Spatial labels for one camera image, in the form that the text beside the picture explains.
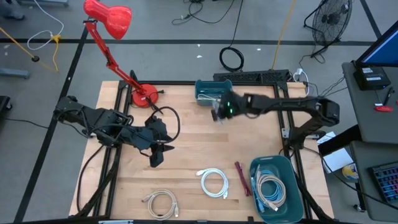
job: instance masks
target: black coiled cable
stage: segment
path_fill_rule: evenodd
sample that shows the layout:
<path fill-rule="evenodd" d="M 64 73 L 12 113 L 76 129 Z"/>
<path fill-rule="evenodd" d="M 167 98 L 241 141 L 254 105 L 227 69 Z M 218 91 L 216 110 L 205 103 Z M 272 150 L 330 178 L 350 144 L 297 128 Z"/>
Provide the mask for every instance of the black coiled cable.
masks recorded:
<path fill-rule="evenodd" d="M 221 62 L 221 64 L 222 64 L 222 66 L 223 66 L 225 69 L 227 69 L 228 71 L 230 71 L 230 72 L 238 72 L 238 71 L 241 71 L 242 68 L 243 68 L 243 65 L 244 65 L 244 57 L 243 57 L 242 52 L 240 52 L 240 51 L 239 51 L 238 49 L 236 49 L 236 48 L 231 47 L 231 46 L 234 44 L 235 35 L 236 35 L 236 29 L 238 28 L 239 18 L 241 17 L 242 5 L 243 5 L 243 0 L 241 0 L 241 6 L 240 6 L 240 8 L 239 8 L 238 19 L 236 20 L 235 31 L 234 31 L 234 36 L 233 36 L 233 38 L 232 38 L 232 42 L 231 42 L 231 44 L 230 44 L 228 47 L 225 47 L 225 48 L 221 49 L 221 51 L 220 51 L 220 62 Z M 236 67 L 236 68 L 231 68 L 231 67 L 227 66 L 227 65 L 224 63 L 223 54 L 224 54 L 224 52 L 225 52 L 226 50 L 232 50 L 232 51 L 241 59 L 241 64 L 240 64 L 238 67 Z"/>

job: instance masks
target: fan stand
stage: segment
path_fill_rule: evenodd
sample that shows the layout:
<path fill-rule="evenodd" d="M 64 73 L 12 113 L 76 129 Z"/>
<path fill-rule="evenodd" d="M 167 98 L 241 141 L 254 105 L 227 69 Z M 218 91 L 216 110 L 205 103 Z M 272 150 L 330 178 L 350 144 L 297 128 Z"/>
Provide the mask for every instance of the fan stand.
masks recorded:
<path fill-rule="evenodd" d="M 319 4 L 319 6 L 318 6 L 314 11 L 312 11 L 311 14 L 309 14 L 309 15 L 305 18 L 305 20 L 304 20 L 304 28 L 310 28 L 311 30 L 320 32 L 320 33 L 322 34 L 322 36 L 325 36 L 325 33 L 323 33 L 322 31 L 320 31 L 320 30 L 318 30 L 318 29 L 316 29 L 316 28 L 314 28 L 314 27 L 308 26 L 308 25 L 307 25 L 307 19 L 308 19 L 309 17 L 311 17 L 312 14 L 316 13 L 323 5 L 326 4 L 327 2 L 328 2 L 328 0 L 323 0 L 323 1 L 321 2 L 321 4 Z M 331 41 L 331 42 L 327 43 L 327 44 L 326 44 L 324 47 L 322 47 L 320 50 L 318 50 L 318 51 L 312 53 L 312 54 L 311 54 L 311 58 L 313 58 L 313 57 L 317 56 L 318 54 L 324 52 L 329 46 L 331 46 L 332 44 L 335 44 L 335 43 L 337 43 L 337 42 L 339 42 L 339 41 L 340 41 L 340 38 L 338 37 L 338 38 L 336 38 L 334 41 Z"/>

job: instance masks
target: yellow cable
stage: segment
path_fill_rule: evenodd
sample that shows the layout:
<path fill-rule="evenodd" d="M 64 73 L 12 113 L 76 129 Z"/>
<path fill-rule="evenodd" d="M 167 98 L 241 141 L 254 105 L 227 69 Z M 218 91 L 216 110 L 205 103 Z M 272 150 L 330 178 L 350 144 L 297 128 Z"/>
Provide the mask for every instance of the yellow cable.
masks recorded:
<path fill-rule="evenodd" d="M 54 63 L 54 65 L 55 65 L 55 70 L 56 70 L 57 72 L 58 72 L 58 65 L 57 65 L 57 63 L 55 62 L 55 57 L 57 56 L 60 38 L 61 38 L 61 35 L 54 35 L 54 36 L 51 37 L 51 39 L 54 40 L 55 43 L 56 43 L 55 52 L 54 52 L 54 54 L 52 55 L 52 62 Z"/>
<path fill-rule="evenodd" d="M 290 16 L 292 15 L 292 12 L 293 12 L 293 8 L 294 8 L 294 4 L 295 4 L 295 3 L 296 3 L 296 0 L 293 0 L 292 5 L 291 5 L 290 10 L 289 10 L 289 14 L 287 15 L 286 20 L 285 20 L 285 22 L 284 22 L 284 25 L 283 25 L 283 27 L 282 27 L 282 32 L 280 33 L 279 40 L 278 40 L 278 44 L 277 44 L 277 46 L 276 46 L 276 51 L 275 51 L 275 56 L 274 56 L 274 62 L 272 63 L 271 69 L 274 69 L 274 66 L 275 66 L 275 64 L 276 64 L 276 58 L 278 57 L 278 50 L 279 50 L 280 41 L 282 40 L 282 36 L 283 36 L 284 31 L 285 31 L 285 29 L 286 29 L 287 22 L 289 21 Z"/>
<path fill-rule="evenodd" d="M 35 58 L 34 55 L 32 55 L 28 50 L 26 50 L 21 44 L 19 44 L 14 38 L 12 38 L 3 28 L 0 27 L 0 31 L 3 32 L 3 34 L 5 34 L 8 38 L 10 38 L 20 49 L 22 49 L 27 55 L 29 55 L 31 58 Z M 50 68 L 48 65 L 46 65 L 45 63 L 38 61 L 39 64 L 41 64 L 41 66 L 43 66 L 44 68 L 58 73 L 58 68 L 56 67 L 57 70 L 54 70 L 52 68 Z"/>

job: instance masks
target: small black box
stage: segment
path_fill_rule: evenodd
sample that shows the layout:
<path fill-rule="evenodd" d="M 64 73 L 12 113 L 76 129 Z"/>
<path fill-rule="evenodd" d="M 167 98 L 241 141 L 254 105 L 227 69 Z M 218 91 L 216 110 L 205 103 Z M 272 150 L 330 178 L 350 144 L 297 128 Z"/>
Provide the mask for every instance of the small black box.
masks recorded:
<path fill-rule="evenodd" d="M 391 84 L 382 67 L 359 67 L 354 77 L 361 90 L 382 90 Z"/>

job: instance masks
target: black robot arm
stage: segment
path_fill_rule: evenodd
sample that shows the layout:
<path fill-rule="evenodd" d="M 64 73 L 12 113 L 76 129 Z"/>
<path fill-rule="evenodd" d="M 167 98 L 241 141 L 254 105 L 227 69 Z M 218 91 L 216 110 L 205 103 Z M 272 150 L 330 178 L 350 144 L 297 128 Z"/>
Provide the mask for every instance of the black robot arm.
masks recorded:
<path fill-rule="evenodd" d="M 340 107 L 337 103 L 323 97 L 305 98 L 269 98 L 266 95 L 245 93 L 239 96 L 233 91 L 225 93 L 220 103 L 211 111 L 214 121 L 231 119 L 245 114 L 257 118 L 270 111 L 304 111 L 311 115 L 301 127 L 289 130 L 289 145 L 302 144 L 305 138 L 322 126 L 334 126 L 339 123 Z"/>
<path fill-rule="evenodd" d="M 134 121 L 132 116 L 116 110 L 89 108 L 77 102 L 74 96 L 67 96 L 55 107 L 54 118 L 61 123 L 67 121 L 80 124 L 84 127 L 85 135 L 96 134 L 98 141 L 105 146 L 129 144 L 138 148 L 141 154 L 149 157 L 151 167 L 162 163 L 163 152 L 174 148 L 166 145 L 172 138 L 167 135 L 166 124 L 154 114 L 145 121 L 145 126 L 131 126 Z M 141 152 L 149 148 L 151 156 Z"/>

